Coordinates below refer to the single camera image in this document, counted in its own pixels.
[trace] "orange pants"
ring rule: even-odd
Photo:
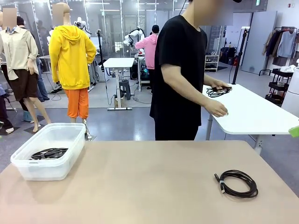
[[[79,114],[80,118],[88,117],[88,92],[87,88],[80,90],[64,90],[68,99],[69,105],[67,116],[76,118]]]

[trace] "brown skirt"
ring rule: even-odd
[[[28,97],[37,97],[37,79],[38,74],[30,74],[25,69],[14,70],[17,79],[10,80],[11,88],[14,91],[14,96],[17,101]]]

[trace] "mannequin hand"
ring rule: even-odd
[[[207,99],[203,107],[215,117],[223,117],[228,114],[226,107],[217,100]]]
[[[29,71],[31,75],[33,75],[34,73],[34,65],[33,65],[33,60],[31,58],[28,58],[27,61],[27,71]]]
[[[226,84],[225,82],[221,81],[221,80],[213,80],[211,83],[211,87],[214,88],[216,87],[217,89],[222,89],[222,87],[230,87],[228,84]]]

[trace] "person in pink hoodie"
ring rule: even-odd
[[[154,25],[151,29],[152,34],[135,44],[136,49],[144,48],[145,64],[149,70],[150,88],[153,91],[153,77],[155,75],[155,51],[159,34],[159,26]]]

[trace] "black pole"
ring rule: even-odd
[[[103,54],[102,54],[102,46],[101,46],[101,37],[100,37],[100,29],[97,30],[98,39],[99,39],[99,49],[100,49],[100,57],[101,57],[101,70],[104,72],[104,62],[103,62]]]
[[[234,79],[233,79],[233,83],[232,83],[233,85],[235,85],[235,80],[237,79],[238,70],[239,70],[240,61],[241,61],[241,56],[243,54],[242,50],[243,50],[243,47],[244,47],[246,36],[247,36],[247,30],[244,30],[242,43],[241,43],[241,48],[240,48],[239,54],[237,56],[237,66],[235,67],[235,74],[234,74]]]

